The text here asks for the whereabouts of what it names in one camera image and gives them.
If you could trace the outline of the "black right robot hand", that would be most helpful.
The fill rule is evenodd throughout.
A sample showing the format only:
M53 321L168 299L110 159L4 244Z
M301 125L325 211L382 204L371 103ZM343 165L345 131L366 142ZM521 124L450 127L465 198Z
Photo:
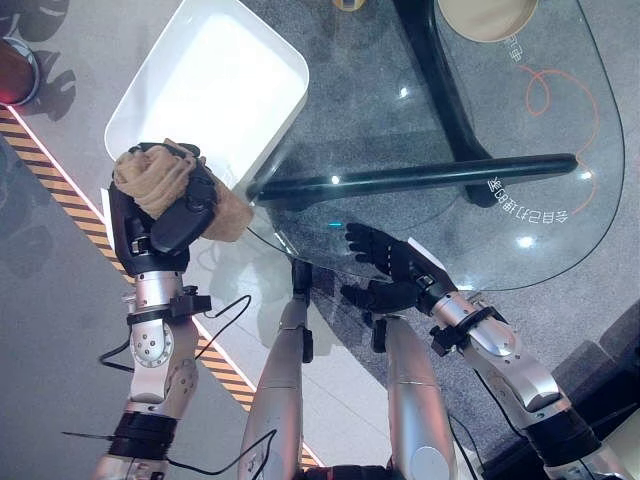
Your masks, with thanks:
M429 315L457 291L446 270L407 241L359 223L346 226L345 239L357 262L371 264L391 279L372 280L366 288L342 286L342 296L357 308L378 314L415 308Z

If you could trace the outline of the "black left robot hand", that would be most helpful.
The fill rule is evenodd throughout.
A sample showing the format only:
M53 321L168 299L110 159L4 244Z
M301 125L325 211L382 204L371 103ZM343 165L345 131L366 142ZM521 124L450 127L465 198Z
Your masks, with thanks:
M113 250L130 277L185 272L189 246L214 220L218 202L200 149L170 140L121 154L108 196Z

